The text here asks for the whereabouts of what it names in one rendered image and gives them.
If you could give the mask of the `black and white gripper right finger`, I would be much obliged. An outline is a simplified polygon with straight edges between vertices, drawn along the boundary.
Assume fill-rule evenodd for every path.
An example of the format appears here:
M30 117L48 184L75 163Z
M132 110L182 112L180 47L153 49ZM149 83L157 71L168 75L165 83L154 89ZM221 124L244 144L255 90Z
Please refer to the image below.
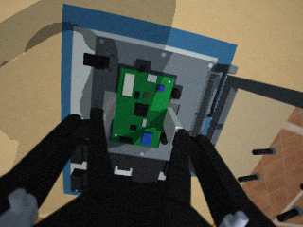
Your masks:
M248 198L205 135L190 136L189 140L189 132L171 107L163 126L172 151L157 227L193 227L189 157L216 227L277 227Z

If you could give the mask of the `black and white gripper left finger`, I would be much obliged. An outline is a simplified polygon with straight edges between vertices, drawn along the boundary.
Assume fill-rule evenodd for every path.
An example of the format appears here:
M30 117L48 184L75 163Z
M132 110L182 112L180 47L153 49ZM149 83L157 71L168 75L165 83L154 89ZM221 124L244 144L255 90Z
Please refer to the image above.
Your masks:
M86 227L121 227L123 214L106 132L116 109L111 96L90 119L68 115L18 164L0 177L0 227L31 227L81 139L89 138Z

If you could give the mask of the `green circuit board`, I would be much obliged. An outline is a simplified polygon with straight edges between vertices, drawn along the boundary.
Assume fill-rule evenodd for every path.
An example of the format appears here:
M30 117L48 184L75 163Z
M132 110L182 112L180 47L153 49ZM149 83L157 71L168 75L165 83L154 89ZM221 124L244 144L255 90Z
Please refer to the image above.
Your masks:
M111 142L157 148L173 83L173 78L120 67Z

